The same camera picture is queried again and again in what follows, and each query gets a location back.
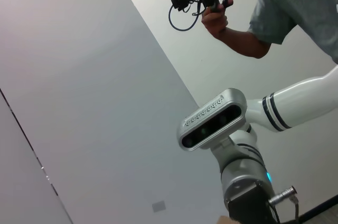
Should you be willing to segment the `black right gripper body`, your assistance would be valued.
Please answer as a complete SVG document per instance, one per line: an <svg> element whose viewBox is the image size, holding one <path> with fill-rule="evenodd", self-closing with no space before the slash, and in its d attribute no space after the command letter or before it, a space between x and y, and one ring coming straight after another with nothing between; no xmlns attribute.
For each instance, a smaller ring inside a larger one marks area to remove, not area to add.
<svg viewBox="0 0 338 224"><path fill-rule="evenodd" d="M229 217L240 224L280 224L276 208L269 203L274 195L269 183L245 181L227 189L224 203Z"/></svg>

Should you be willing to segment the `person's bare forearm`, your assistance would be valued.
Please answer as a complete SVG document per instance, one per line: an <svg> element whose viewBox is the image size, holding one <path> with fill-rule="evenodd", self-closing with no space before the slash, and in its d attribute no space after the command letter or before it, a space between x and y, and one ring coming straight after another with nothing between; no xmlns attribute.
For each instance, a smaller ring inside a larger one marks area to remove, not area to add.
<svg viewBox="0 0 338 224"><path fill-rule="evenodd" d="M271 47L271 43L259 40L251 32L235 31L227 27L216 31L214 37L236 53L250 58L261 59Z"/></svg>

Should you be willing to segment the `person's bare hand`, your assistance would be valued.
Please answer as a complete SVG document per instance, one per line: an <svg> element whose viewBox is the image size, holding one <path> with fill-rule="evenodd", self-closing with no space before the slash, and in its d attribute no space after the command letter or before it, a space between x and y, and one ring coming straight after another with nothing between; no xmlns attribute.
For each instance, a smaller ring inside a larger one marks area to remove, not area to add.
<svg viewBox="0 0 338 224"><path fill-rule="evenodd" d="M222 41L228 25L225 15L226 7L218 4L215 8L207 7L202 14L202 24L206 30L217 40Z"/></svg>

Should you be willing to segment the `grey t-shirt pink print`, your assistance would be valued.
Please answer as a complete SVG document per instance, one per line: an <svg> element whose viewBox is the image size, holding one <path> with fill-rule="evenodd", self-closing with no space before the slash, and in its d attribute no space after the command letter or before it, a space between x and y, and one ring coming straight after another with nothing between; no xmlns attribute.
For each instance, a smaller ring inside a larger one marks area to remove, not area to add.
<svg viewBox="0 0 338 224"><path fill-rule="evenodd" d="M336 0L257 0L248 30L263 42L282 44L295 26L338 64Z"/></svg>

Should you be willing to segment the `grey wall outlet plate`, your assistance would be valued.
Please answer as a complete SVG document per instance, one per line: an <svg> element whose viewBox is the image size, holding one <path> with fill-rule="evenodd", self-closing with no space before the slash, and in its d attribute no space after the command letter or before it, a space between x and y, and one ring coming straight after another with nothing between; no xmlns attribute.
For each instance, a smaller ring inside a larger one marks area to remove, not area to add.
<svg viewBox="0 0 338 224"><path fill-rule="evenodd" d="M152 209L154 213L166 210L165 202L159 201L159 202L153 203Z"/></svg>

